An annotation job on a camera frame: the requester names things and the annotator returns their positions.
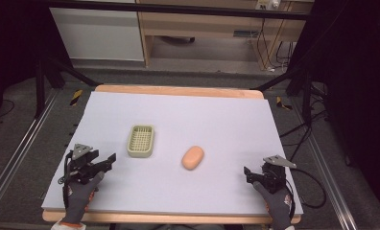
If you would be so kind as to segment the person's right hand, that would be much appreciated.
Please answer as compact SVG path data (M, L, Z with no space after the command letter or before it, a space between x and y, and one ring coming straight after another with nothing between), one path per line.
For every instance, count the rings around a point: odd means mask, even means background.
M254 182L252 186L266 201L267 212L273 219L273 230L296 230L290 218L292 208L290 193L286 189L281 189L271 194L260 182Z

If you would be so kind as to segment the black metal frame bar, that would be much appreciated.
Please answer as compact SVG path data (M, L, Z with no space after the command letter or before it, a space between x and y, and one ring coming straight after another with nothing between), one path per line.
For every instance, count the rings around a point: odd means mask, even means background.
M48 7L79 9L79 10L99 10L99 11L119 11L119 12L154 12L154 13L175 13L194 15L216 15L248 18L270 18L287 20L309 20L313 17L305 12L288 11L260 11L228 8L179 6L179 5L158 5L158 4L136 4L117 2L98 2L82 0L38 0Z

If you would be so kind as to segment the yellow black floor tape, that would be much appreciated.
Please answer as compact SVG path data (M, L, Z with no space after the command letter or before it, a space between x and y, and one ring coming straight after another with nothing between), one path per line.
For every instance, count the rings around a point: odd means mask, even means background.
M80 96L82 95L82 93L83 91L81 89L76 90L69 105L75 105L77 101L79 100Z
M287 104L284 104L284 103L282 102L281 97L276 97L276 106L277 106L277 107L284 108L284 109L286 109L286 110L293 110L293 108L292 108L291 105L287 105Z

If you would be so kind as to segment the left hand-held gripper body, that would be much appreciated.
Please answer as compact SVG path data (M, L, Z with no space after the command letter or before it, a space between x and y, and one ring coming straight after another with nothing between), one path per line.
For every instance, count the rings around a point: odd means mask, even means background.
M87 184L95 175L90 173L92 161L99 156L99 151L90 146L76 144L70 151L71 161L66 166L65 181Z

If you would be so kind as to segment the person's left hand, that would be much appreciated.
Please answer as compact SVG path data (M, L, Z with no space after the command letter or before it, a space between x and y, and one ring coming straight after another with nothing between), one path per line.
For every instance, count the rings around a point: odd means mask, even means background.
M98 172L92 180L86 184L78 181L71 181L67 188L68 207L66 215L60 221L61 224L77 227L81 225L81 220L88 203L93 197L97 185L105 177L104 172Z

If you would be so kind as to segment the white cabinet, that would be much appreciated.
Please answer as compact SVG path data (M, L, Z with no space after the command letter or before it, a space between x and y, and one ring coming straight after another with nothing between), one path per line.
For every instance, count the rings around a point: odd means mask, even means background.
M72 59L144 60L136 12L59 8L50 11Z

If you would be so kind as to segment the white foam board mat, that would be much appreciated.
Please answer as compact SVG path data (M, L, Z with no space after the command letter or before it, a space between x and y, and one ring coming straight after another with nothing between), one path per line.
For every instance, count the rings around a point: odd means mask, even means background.
M135 125L154 127L150 157L128 154ZM116 153L89 204L99 212L263 215L244 167L260 173L265 157L283 152L270 105L260 99L94 92L71 142L102 159ZM181 159L193 146L204 157L186 170Z

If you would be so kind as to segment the green slotted soap dish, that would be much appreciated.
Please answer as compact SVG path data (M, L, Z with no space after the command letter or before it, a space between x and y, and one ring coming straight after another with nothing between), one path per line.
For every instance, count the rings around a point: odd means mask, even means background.
M130 157L147 158L153 153L154 127L135 125L131 128L127 151Z

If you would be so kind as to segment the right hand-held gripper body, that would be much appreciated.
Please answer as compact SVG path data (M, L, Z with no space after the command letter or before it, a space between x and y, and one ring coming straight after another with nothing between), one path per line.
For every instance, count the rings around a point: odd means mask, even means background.
M280 155L274 155L264 158L262 173L264 181L262 184L271 193L275 194L286 187L286 168L295 169L297 165Z

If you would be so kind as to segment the aluminium floor rail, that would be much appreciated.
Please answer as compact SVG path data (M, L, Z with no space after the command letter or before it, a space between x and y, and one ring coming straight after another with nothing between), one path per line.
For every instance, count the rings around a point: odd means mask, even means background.
M58 95L59 90L52 89L48 98L43 100L42 110L36 117L34 117L21 141L17 145L15 151L12 153L12 156L9 162L6 164L6 167L0 173L0 201L4 193L7 191L10 183L12 182L15 173L17 172L32 143L37 137Z
M345 202L343 193L341 192L334 176L332 175L325 159L322 155L321 148L315 138L311 134L308 139L310 150L314 161L318 168L319 174L324 184L329 200L333 206L335 214L339 220L343 230L360 230L354 217L352 216L347 203Z

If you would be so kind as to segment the white power strip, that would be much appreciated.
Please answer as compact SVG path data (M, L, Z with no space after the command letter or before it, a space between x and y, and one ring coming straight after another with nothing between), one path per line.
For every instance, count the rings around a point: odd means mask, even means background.
M276 11L281 0L257 0L255 8L262 11Z

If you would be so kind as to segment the wooden desk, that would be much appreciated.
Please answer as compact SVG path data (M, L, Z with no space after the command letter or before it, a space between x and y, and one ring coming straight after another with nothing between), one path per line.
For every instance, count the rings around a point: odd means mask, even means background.
M256 10L257 0L135 0L138 4L179 5ZM281 0L280 12L311 11L315 0ZM252 43L261 69L274 66L273 56L281 43L297 42L302 20L141 12L138 14L145 59L149 59L155 36L244 38Z

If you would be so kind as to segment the black metal stand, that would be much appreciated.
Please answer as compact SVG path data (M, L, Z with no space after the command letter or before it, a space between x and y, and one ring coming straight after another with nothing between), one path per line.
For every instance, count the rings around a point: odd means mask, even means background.
M303 67L295 67L292 70L288 70L286 73L274 78L273 80L269 80L260 86L253 87L253 90L263 92L270 87L285 81L286 79L290 79L290 82L286 88L286 93L288 96L296 96L299 91L303 92L301 116L304 123L310 126L312 123L310 107L312 78L308 69Z
M90 79L53 57L41 57L36 63L36 118L42 115L46 107L44 79L47 79L53 88L63 88L65 81L61 72L66 72L89 86L101 85L100 82Z

